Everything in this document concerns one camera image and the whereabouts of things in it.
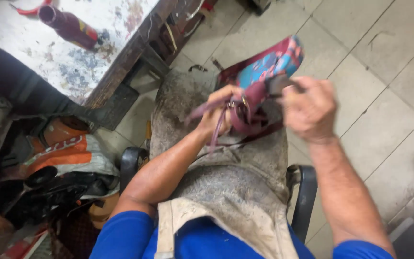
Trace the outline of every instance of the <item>blue shirt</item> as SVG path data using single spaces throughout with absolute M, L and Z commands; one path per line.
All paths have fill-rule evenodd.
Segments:
M 300 259 L 315 259 L 308 248 L 290 236 Z M 127 211 L 112 217 L 103 226 L 90 259 L 153 259 L 157 228 L 144 212 Z M 247 244 L 221 229 L 208 218 L 188 221 L 175 235 L 175 258 L 258 259 Z M 393 259 L 385 250 L 365 241 L 345 241 L 333 250 L 333 259 Z

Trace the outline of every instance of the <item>maroon bottle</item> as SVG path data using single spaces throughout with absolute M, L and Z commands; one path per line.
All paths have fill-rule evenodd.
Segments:
M 43 23 L 54 28 L 64 40 L 85 49 L 94 48 L 98 37 L 97 32 L 74 14 L 45 5 L 39 8 L 38 16 Z

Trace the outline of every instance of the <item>dirty apron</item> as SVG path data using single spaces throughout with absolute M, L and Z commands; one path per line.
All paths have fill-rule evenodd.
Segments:
M 158 156 L 191 132 L 198 122 L 184 119 L 213 91 L 213 73 L 172 70 L 156 96 L 152 114 L 150 158 Z M 281 119 L 280 107 L 265 101 L 270 123 Z M 221 137 L 234 144 L 242 137 Z M 159 229 L 155 259 L 174 258 L 174 235 L 189 220 L 210 217 L 219 227 L 272 259 L 298 258 L 288 229 L 289 198 L 285 130 L 247 144 L 217 146 L 208 155 L 204 147 L 176 190 L 159 203 Z

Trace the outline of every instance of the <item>blue sleeve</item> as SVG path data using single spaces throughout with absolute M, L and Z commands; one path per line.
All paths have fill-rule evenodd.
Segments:
M 153 230 L 153 219 L 146 213 L 121 212 L 103 226 L 89 259 L 140 259 Z
M 365 241 L 345 241 L 333 250 L 333 259 L 394 259 L 386 250 Z

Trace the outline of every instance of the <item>paint-stained table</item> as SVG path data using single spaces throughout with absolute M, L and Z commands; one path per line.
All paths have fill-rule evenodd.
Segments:
M 12 1 L 32 9 L 42 0 Z M 71 12 L 96 29 L 95 51 L 60 38 L 37 17 L 19 15 L 0 1 L 0 48 L 14 56 L 74 102 L 101 107 L 159 34 L 177 0 L 60 0 Z

